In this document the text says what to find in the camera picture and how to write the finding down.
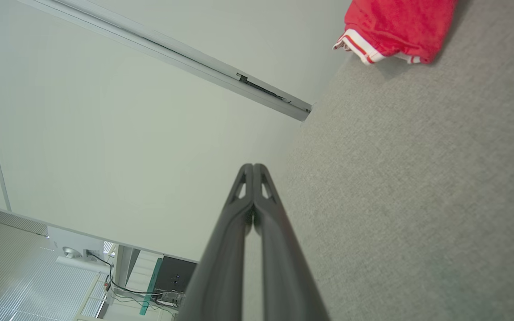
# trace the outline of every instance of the power cord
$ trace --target power cord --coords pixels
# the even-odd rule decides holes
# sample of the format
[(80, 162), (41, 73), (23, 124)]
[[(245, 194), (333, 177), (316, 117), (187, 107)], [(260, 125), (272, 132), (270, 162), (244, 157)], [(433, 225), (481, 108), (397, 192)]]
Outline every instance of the power cord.
[[(160, 303), (160, 302), (158, 301), (158, 299), (159, 299), (159, 297), (155, 297), (155, 298), (154, 298), (154, 302), (156, 302), (156, 304), (157, 304), (157, 305), (165, 305), (165, 304), (163, 304), (163, 303)], [(178, 301), (177, 301), (177, 300), (172, 299), (172, 307), (174, 307), (174, 308), (178, 308), (178, 309), (179, 309), (179, 305), (178, 305)]]
[[(116, 301), (119, 301), (120, 303), (126, 303), (126, 302), (131, 302), (131, 301), (136, 301), (136, 302), (137, 302), (137, 303), (139, 303), (140, 305), (143, 305), (143, 304), (145, 303), (145, 301), (140, 302), (140, 301), (138, 301), (138, 300), (134, 299), (134, 297), (122, 296), (122, 295), (118, 295), (118, 294), (116, 294), (116, 293), (114, 293), (114, 292), (113, 292), (112, 294), (114, 294), (114, 295), (115, 295), (115, 296), (117, 296), (117, 297), (122, 297), (123, 299), (130, 299), (130, 300), (126, 300), (126, 301), (120, 301), (118, 298), (113, 297), (113, 299), (115, 299)], [(172, 317), (175, 317), (175, 315), (174, 315), (171, 311), (169, 311), (169, 310), (167, 310), (167, 309), (164, 309), (164, 308), (162, 308), (162, 307), (160, 307), (160, 306), (158, 306), (158, 305), (151, 305), (151, 304), (149, 304), (149, 302), (148, 302), (148, 306), (149, 306), (150, 308), (152, 308), (152, 310), (161, 309), (161, 310), (166, 311), (166, 312), (168, 312), (169, 314), (171, 314), (171, 315), (172, 315)]]
[(107, 264), (110, 268), (110, 272), (108, 273), (108, 276), (106, 277), (106, 281), (105, 282), (108, 282), (108, 279), (110, 278), (110, 282), (116, 286), (117, 288), (123, 290), (123, 291), (126, 291), (126, 292), (130, 292), (130, 293), (135, 293), (135, 294), (150, 294), (150, 295), (162, 295), (162, 294), (165, 294), (165, 293), (168, 293), (168, 292), (171, 292), (171, 291), (164, 291), (164, 292), (159, 292), (159, 293), (154, 293), (154, 292), (140, 292), (140, 291), (133, 291), (133, 290), (128, 290), (127, 288), (125, 287), (121, 287), (119, 286), (118, 284), (114, 283), (114, 279), (112, 278), (112, 264), (110, 264), (109, 262), (106, 262), (105, 260), (102, 260), (102, 258), (99, 258), (98, 256), (92, 254), (91, 252), (87, 252), (87, 254), (90, 254), (91, 256), (94, 256), (95, 258), (97, 258), (98, 260), (102, 261), (103, 263)]

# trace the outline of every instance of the red cloth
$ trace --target red cloth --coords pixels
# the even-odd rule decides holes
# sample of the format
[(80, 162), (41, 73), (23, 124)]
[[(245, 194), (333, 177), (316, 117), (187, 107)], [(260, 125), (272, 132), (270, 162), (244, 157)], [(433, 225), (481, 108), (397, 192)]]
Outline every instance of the red cloth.
[(353, 0), (345, 32), (334, 49), (344, 47), (367, 65), (396, 56), (408, 63), (431, 63), (447, 35), (456, 0)]

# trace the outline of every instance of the gray carpet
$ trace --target gray carpet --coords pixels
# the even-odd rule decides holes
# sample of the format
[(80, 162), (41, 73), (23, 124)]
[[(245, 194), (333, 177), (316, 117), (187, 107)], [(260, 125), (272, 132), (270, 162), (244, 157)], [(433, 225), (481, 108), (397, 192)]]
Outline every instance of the gray carpet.
[(351, 57), (289, 165), (333, 320), (514, 320), (514, 1), (459, 2), (432, 66)]

